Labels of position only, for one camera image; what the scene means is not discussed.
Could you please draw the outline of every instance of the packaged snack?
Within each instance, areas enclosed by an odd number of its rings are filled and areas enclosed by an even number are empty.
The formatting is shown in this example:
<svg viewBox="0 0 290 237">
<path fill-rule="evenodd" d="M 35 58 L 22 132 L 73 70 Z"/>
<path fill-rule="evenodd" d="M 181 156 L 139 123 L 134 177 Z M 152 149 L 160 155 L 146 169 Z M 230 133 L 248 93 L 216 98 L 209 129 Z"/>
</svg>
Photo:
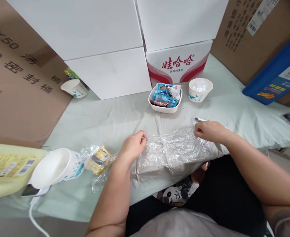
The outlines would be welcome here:
<svg viewBox="0 0 290 237">
<path fill-rule="evenodd" d="M 154 100 L 150 100 L 150 102 L 151 102 L 151 104 L 157 105 L 157 106 L 160 106 L 160 107 L 168 108 L 168 106 L 169 106 L 169 103 L 167 103 L 167 102 L 158 102 L 158 101 L 154 101 Z"/>
<path fill-rule="evenodd" d="M 159 90 L 166 90 L 167 86 L 165 84 L 158 84 L 158 89 Z"/>
<path fill-rule="evenodd" d="M 157 93 L 157 94 L 164 94 L 164 95 L 169 96 L 169 93 L 168 93 L 167 90 L 155 90 L 155 93 Z"/>
<path fill-rule="evenodd" d="M 68 76 L 68 77 L 70 77 L 70 72 L 66 69 L 66 70 L 64 70 L 64 73 L 66 74 L 66 76 Z"/>
<path fill-rule="evenodd" d="M 157 83 L 156 85 L 159 90 L 166 90 L 169 87 L 173 87 L 180 94 L 181 85 L 169 85 L 169 84 L 161 84 L 161 83 Z"/>
<path fill-rule="evenodd" d="M 107 151 L 105 146 L 102 146 L 91 156 L 90 159 L 86 160 L 85 168 L 91 170 L 99 176 L 103 170 L 107 169 L 111 165 L 112 160 L 110 157 L 111 154 Z"/>
<path fill-rule="evenodd" d="M 153 100 L 158 102 L 167 102 L 169 103 L 168 108 L 176 107 L 178 101 L 170 96 L 162 94 L 153 94 Z"/>
<path fill-rule="evenodd" d="M 178 93 L 178 91 L 176 91 L 175 88 L 168 87 L 168 92 L 172 98 L 175 98 L 176 100 L 180 100 L 180 93 Z"/>
</svg>

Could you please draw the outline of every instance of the blue bottle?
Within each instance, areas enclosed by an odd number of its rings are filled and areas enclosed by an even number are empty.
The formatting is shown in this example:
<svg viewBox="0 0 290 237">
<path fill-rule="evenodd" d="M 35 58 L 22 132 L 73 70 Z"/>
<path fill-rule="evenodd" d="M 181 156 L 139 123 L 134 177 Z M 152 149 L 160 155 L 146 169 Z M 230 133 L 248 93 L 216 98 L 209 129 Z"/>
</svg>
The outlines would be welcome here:
<svg viewBox="0 0 290 237">
<path fill-rule="evenodd" d="M 243 94 L 268 105 L 290 92 L 290 41 L 243 89 Z"/>
</svg>

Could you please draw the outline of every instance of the white bowl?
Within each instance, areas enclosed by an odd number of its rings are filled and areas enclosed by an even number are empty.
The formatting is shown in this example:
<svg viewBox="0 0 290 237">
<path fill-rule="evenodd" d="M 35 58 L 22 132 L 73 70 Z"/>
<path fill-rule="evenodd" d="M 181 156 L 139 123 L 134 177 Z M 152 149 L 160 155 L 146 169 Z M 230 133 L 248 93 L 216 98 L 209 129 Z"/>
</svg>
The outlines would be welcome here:
<svg viewBox="0 0 290 237">
<path fill-rule="evenodd" d="M 158 87 L 155 86 L 148 96 L 148 103 L 151 105 L 152 109 L 155 111 L 158 111 L 158 112 L 166 113 L 166 114 L 172 114 L 172 113 L 176 112 L 179 108 L 180 103 L 181 103 L 182 89 L 180 88 L 180 99 L 178 101 L 178 104 L 176 105 L 176 107 L 173 107 L 173 108 L 165 108 L 165 107 L 160 107 L 160 106 L 156 106 L 156 105 L 151 104 L 150 100 L 153 100 L 153 94 L 154 94 L 155 90 L 157 90 L 157 89 L 158 89 Z"/>
</svg>

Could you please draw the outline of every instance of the person's right hand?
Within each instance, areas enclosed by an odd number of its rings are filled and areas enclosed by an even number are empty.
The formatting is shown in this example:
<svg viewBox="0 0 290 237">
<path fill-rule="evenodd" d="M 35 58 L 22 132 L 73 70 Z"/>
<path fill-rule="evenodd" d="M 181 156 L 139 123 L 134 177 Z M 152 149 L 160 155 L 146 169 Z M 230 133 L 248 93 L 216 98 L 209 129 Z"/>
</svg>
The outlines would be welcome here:
<svg viewBox="0 0 290 237">
<path fill-rule="evenodd" d="M 204 140 L 224 144 L 235 133 L 215 121 L 206 121 L 195 124 L 194 134 Z"/>
<path fill-rule="evenodd" d="M 124 160 L 130 165 L 145 149 L 146 137 L 147 135 L 143 130 L 129 136 L 122 145 L 118 154 L 118 160 Z"/>
</svg>

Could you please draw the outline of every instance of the plastic bag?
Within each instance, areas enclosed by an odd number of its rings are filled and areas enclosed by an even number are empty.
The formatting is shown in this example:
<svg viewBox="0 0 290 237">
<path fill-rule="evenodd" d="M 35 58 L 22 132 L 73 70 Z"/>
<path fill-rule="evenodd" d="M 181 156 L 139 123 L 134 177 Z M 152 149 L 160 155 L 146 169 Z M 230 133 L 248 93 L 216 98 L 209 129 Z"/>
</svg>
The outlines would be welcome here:
<svg viewBox="0 0 290 237">
<path fill-rule="evenodd" d="M 148 136 L 145 150 L 138 158 L 139 168 L 167 166 L 210 158 L 208 141 L 194 135 L 194 128 L 185 128 L 160 136 Z"/>
<path fill-rule="evenodd" d="M 109 167 L 117 158 L 117 154 L 111 155 L 105 146 L 88 145 L 82 148 L 80 156 L 85 168 L 92 172 L 92 191 L 100 191 L 108 177 Z"/>
</svg>

